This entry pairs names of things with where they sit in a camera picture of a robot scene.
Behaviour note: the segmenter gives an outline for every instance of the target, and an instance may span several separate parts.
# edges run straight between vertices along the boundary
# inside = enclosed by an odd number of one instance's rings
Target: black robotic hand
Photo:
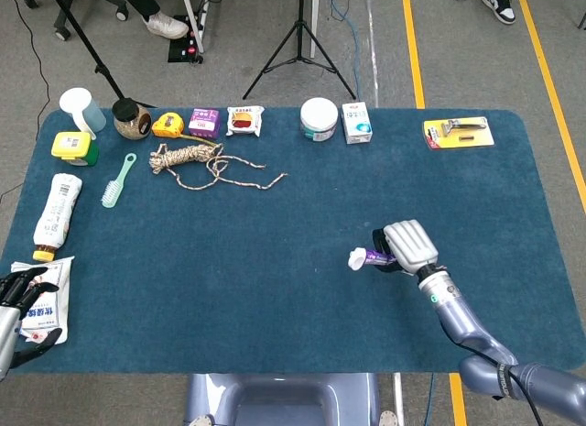
[[[58,328],[41,344],[25,351],[15,351],[20,326],[27,312],[42,293],[59,289],[49,282],[31,285],[35,277],[46,271],[47,268],[30,268],[0,279],[0,381],[4,380],[10,368],[21,366],[47,352],[61,335],[61,329]]]

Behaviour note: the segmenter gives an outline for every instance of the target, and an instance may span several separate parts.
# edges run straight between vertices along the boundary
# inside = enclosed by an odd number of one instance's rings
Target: blue table mat
[[[187,121],[190,109],[176,109]],[[508,111],[373,109],[370,144],[347,146],[342,127],[313,143],[298,108],[269,108],[259,138],[224,137],[224,173],[269,191],[218,183],[181,189],[154,175],[159,143],[129,141],[112,114],[100,157],[76,168],[50,155],[62,112],[48,116],[0,268],[31,262],[32,235],[57,172],[82,178],[71,230],[58,257],[71,270],[69,340],[23,372],[312,373],[448,372],[467,355],[445,337],[417,280],[374,268],[353,272],[349,252],[371,231],[418,219],[461,292],[520,361],[579,366],[586,343],[521,119]],[[164,110],[153,110],[157,118]],[[430,150],[426,119],[485,115],[494,147]],[[100,199],[126,153],[137,154],[118,204]],[[176,170],[209,181],[203,164]]]

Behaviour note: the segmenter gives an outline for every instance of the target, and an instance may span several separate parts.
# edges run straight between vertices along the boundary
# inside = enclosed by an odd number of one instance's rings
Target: tripod stand
[[[246,99],[246,97],[248,96],[248,94],[253,90],[253,88],[255,88],[256,83],[260,80],[260,78],[265,73],[269,73],[270,71],[273,71],[277,67],[284,66],[285,64],[293,64],[294,62],[298,62],[298,61],[305,62],[306,64],[313,64],[314,66],[321,67],[321,68],[325,69],[326,71],[328,71],[330,73],[335,73],[336,75],[338,75],[338,78],[340,78],[340,81],[342,81],[342,84],[344,84],[344,87],[346,88],[346,90],[348,91],[348,93],[350,94],[350,96],[353,99],[356,99],[356,96],[354,95],[354,92],[352,91],[352,89],[350,88],[350,86],[348,85],[348,83],[340,75],[340,71],[333,64],[333,62],[331,61],[331,59],[328,56],[328,54],[323,49],[323,47],[321,46],[321,44],[318,41],[318,39],[315,37],[315,35],[313,35],[313,32],[311,32],[311,29],[309,29],[308,24],[303,19],[303,4],[304,4],[304,0],[299,0],[299,11],[298,11],[297,21],[293,24],[293,27],[291,28],[291,30],[289,30],[289,32],[287,33],[287,35],[285,36],[285,38],[283,38],[283,41],[281,41],[281,44],[278,45],[277,50],[275,50],[275,52],[273,53],[273,55],[271,56],[271,58],[266,62],[265,67],[263,67],[263,69],[260,71],[260,73],[258,73],[258,76],[256,76],[254,82],[248,88],[248,90],[246,91],[246,93],[244,94],[244,96],[242,97],[242,99]],[[321,54],[326,59],[326,61],[330,64],[330,66],[326,66],[326,65],[323,65],[323,64],[319,64],[318,62],[315,62],[315,61],[310,60],[309,58],[305,58],[303,56],[303,54],[302,54],[301,51],[303,49],[303,30],[304,29],[307,31],[307,33],[309,34],[309,36],[311,37],[311,39],[313,39],[313,41],[315,41],[315,45],[318,47],[318,49],[320,50]],[[278,64],[276,64],[274,66],[271,66],[271,63],[273,62],[273,60],[275,59],[275,57],[278,55],[278,52],[280,52],[281,49],[283,49],[283,46],[285,46],[285,43],[287,43],[287,41],[291,38],[291,36],[293,35],[294,32],[297,32],[297,55],[295,57],[293,57],[292,59],[290,59],[290,60],[286,60],[286,61],[283,61],[283,62],[279,62]]]
[[[110,87],[112,87],[112,90],[114,90],[114,93],[116,93],[116,96],[118,96],[119,99],[123,99],[125,96],[122,93],[122,90],[120,90],[120,87],[118,87],[118,84],[116,83],[116,81],[112,77],[110,70],[103,63],[102,59],[98,55],[98,52],[96,52],[95,49],[93,48],[90,40],[88,40],[88,38],[85,36],[83,29],[81,28],[80,24],[75,19],[75,16],[73,16],[73,14],[71,13],[71,11],[68,8],[65,1],[64,0],[55,0],[55,1],[57,2],[57,5],[59,5],[59,7],[61,8],[61,11],[63,12],[63,14],[65,14],[65,17],[70,21],[71,25],[75,29],[75,32],[77,32],[77,35],[79,35],[79,37],[81,38],[81,41],[85,45],[85,48],[90,52],[90,55],[92,55],[93,60],[96,63],[95,72],[101,73],[102,76],[110,84]],[[144,107],[151,107],[151,108],[153,107],[153,105],[149,105],[149,104],[143,104],[143,103],[140,103],[140,104],[143,105]]]

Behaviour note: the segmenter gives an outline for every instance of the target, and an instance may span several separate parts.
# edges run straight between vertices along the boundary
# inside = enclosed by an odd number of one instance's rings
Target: small white box
[[[370,142],[373,128],[370,125],[365,103],[342,104],[342,121],[346,144]]]

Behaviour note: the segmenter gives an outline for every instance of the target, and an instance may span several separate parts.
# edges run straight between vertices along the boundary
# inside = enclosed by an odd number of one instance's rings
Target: bottle cap
[[[112,106],[114,117],[120,122],[130,122],[138,116],[138,104],[131,98],[122,98]]]
[[[33,252],[33,259],[35,261],[42,261],[43,263],[50,263],[55,258],[55,254],[45,250],[36,250]]]

